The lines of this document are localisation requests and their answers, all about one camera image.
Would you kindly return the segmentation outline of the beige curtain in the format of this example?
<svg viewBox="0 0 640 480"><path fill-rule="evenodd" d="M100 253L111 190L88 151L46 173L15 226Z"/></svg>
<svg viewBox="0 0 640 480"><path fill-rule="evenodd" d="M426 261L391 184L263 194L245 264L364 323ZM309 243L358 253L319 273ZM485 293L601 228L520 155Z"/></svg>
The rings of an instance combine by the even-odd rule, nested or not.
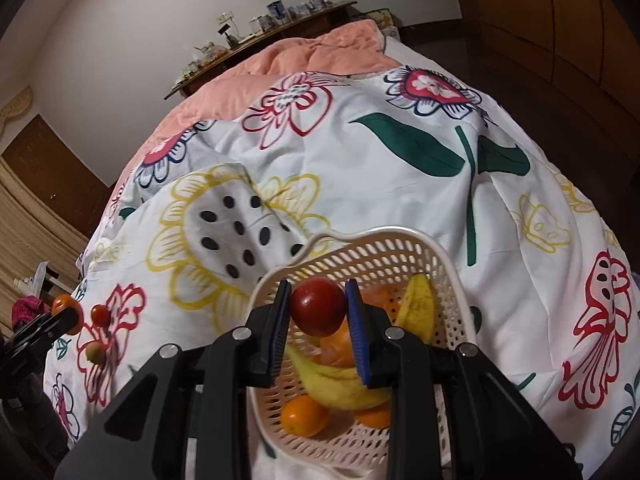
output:
<svg viewBox="0 0 640 480"><path fill-rule="evenodd" d="M6 162L1 164L1 329L12 332L11 309L22 296L17 283L47 261L63 284L78 283L76 259L87 237L30 192Z"/></svg>

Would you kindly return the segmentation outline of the brown wooden door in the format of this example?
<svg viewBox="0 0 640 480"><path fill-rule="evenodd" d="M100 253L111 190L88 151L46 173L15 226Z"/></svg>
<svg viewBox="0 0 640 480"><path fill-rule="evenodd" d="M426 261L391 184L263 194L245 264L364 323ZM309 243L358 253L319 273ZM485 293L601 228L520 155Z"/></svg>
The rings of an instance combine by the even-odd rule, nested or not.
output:
<svg viewBox="0 0 640 480"><path fill-rule="evenodd" d="M90 237L112 188L105 185L36 115L2 154L14 174L70 226Z"/></svg>

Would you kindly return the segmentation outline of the green kiwi fruit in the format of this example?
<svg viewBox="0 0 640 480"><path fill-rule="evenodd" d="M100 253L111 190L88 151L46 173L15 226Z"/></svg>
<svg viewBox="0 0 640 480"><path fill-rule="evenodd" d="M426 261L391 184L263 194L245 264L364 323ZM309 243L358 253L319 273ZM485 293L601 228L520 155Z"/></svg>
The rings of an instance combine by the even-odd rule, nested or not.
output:
<svg viewBox="0 0 640 480"><path fill-rule="evenodd" d="M85 348L86 359L97 366L103 366L106 362L106 347L99 340L89 342Z"/></svg>

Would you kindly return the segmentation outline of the orange bag of fruit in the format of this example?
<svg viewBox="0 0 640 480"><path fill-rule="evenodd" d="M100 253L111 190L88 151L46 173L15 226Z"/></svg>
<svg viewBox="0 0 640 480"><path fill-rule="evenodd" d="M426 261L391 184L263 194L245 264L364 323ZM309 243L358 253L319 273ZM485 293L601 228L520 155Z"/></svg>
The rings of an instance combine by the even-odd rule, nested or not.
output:
<svg viewBox="0 0 640 480"><path fill-rule="evenodd" d="M376 285L361 289L361 298L366 304L383 308L390 320L397 318L399 303L401 302L401 289L392 284ZM355 366L352 343L350 342L347 320L333 335L319 339L319 351L311 361L317 364L349 368Z"/></svg>

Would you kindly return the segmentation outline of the red tomato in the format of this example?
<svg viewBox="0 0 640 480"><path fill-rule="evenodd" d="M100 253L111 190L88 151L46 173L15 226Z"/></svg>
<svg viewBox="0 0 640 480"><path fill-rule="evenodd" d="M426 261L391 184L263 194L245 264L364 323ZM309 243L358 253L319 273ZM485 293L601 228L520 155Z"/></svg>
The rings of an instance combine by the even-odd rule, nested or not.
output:
<svg viewBox="0 0 640 480"><path fill-rule="evenodd" d="M111 311L107 306L104 306L104 304L95 304L91 308L90 315L94 326L103 328L104 330L110 327Z"/></svg>
<svg viewBox="0 0 640 480"><path fill-rule="evenodd" d="M346 312L343 289L324 276L307 278L292 292L291 318L308 336L331 336L341 327Z"/></svg>

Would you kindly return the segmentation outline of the wooden sideboard table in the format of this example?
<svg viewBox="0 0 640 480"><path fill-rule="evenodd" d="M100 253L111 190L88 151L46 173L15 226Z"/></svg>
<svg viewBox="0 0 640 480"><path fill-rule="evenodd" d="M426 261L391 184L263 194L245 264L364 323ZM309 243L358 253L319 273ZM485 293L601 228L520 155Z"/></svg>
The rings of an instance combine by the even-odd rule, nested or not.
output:
<svg viewBox="0 0 640 480"><path fill-rule="evenodd" d="M202 68L195 73L186 77L178 84L175 84L166 96L164 101L169 100L172 96L180 94L183 98L192 96L199 88L203 87L209 81L220 76L230 68L246 61L252 55L264 50L275 42L288 38L305 38L312 39L327 34L334 28L347 24L352 17L352 8L357 3L356 0L345 0L335 3L326 9L311 13L303 18L277 26L264 32L263 34L253 37L239 47L231 49L229 52L221 55L212 62L207 62Z"/></svg>

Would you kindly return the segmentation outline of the pink blanket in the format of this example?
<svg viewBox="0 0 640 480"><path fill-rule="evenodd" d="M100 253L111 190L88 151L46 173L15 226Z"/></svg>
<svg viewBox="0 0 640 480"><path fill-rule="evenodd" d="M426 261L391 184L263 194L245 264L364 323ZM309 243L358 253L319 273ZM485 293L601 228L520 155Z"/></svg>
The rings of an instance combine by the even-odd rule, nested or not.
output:
<svg viewBox="0 0 640 480"><path fill-rule="evenodd" d="M352 22L316 39L277 41L226 70L175 106L122 170L102 217L112 218L119 194L143 157L201 119L237 118L279 78L297 72L352 76L384 72L399 63L384 54L385 36L374 21Z"/></svg>

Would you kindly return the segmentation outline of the blue white jug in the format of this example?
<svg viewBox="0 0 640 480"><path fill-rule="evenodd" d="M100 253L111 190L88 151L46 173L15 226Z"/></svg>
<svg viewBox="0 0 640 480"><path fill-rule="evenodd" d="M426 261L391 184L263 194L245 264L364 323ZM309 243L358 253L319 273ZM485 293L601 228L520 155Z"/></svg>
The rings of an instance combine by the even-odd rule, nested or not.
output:
<svg viewBox="0 0 640 480"><path fill-rule="evenodd" d="M267 9L271 17L277 22L284 22L288 18L288 14L286 14L286 9L281 0L268 3Z"/></svg>

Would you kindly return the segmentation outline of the orange mandarin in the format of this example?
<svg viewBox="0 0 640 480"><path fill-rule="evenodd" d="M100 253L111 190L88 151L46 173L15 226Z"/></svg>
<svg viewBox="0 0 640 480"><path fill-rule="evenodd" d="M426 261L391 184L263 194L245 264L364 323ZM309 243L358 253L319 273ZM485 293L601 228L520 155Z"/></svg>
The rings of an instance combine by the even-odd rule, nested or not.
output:
<svg viewBox="0 0 640 480"><path fill-rule="evenodd" d="M390 426L390 401L374 408L352 411L352 418L368 428L386 429Z"/></svg>
<svg viewBox="0 0 640 480"><path fill-rule="evenodd" d="M78 334L84 326L84 311L80 303L69 294L57 296L53 300L51 314L53 316L63 315L63 318L70 323L67 333L69 335Z"/></svg>
<svg viewBox="0 0 640 480"><path fill-rule="evenodd" d="M296 396L288 401L280 414L280 426L296 437L311 438L329 425L331 412L311 396Z"/></svg>

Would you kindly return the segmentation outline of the wooden wardrobe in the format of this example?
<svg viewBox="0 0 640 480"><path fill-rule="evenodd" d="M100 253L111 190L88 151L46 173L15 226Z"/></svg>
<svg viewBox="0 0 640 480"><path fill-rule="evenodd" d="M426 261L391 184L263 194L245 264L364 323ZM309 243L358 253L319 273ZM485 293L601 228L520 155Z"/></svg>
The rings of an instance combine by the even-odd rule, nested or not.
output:
<svg viewBox="0 0 640 480"><path fill-rule="evenodd" d="M612 0L459 0L473 40L563 93L639 159L639 41Z"/></svg>

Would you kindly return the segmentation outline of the yellow banana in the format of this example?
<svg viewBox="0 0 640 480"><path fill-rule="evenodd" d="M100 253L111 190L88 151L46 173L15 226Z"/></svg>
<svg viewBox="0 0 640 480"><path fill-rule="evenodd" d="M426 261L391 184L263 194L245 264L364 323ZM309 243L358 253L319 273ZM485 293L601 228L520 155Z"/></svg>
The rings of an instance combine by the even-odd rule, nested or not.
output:
<svg viewBox="0 0 640 480"><path fill-rule="evenodd" d="M286 356L306 393L330 410L364 411L393 401L404 408L429 396L434 378L426 345L435 331L435 299L423 274L409 278L396 318L364 301L358 283L342 288L352 366L322 364L299 348Z"/></svg>

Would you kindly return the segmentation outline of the white floral duvet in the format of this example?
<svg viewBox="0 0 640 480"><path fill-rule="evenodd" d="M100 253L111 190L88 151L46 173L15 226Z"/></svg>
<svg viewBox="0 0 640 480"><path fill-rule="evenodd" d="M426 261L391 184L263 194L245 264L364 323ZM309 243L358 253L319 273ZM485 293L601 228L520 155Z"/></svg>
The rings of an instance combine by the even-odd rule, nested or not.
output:
<svg viewBox="0 0 640 480"><path fill-rule="evenodd" d="M162 344L209 344L324 230L421 231L448 252L476 339L585 477L639 448L639 287L613 212L634 162L539 86L500 99L390 42L399 65L279 78L237 118L152 148L81 254L73 296L111 311L49 352L44 390L78 442ZM106 347L103 366L86 345Z"/></svg>

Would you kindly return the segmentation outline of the white plastic perforated basket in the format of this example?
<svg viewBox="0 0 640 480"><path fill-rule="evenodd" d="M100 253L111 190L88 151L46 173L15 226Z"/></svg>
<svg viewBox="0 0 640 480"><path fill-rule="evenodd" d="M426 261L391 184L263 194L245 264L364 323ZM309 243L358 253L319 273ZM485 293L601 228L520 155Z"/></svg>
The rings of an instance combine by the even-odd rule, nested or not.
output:
<svg viewBox="0 0 640 480"><path fill-rule="evenodd" d="M393 326L384 311L361 299L363 286L405 287L414 274L425 275L434 290L432 344L422 344L410 330ZM288 264L267 273L252 292L250 306L272 301L280 281L298 285L320 276L345 289L358 384L369 396L389 393L394 418L387 430L368 429L340 417L321 438L287 434L277 418L303 388L294 363L314 350L308 336L290 327L280 377L272 387L250 392L262 437L290 460L339 479L358 479L363 471L381 466L391 479L440 477L444 467L454 463L449 435L460 414L452 397L460 378L459 349L476 347L472 313L454 264L434 238L417 230L326 230L311 237Z"/></svg>

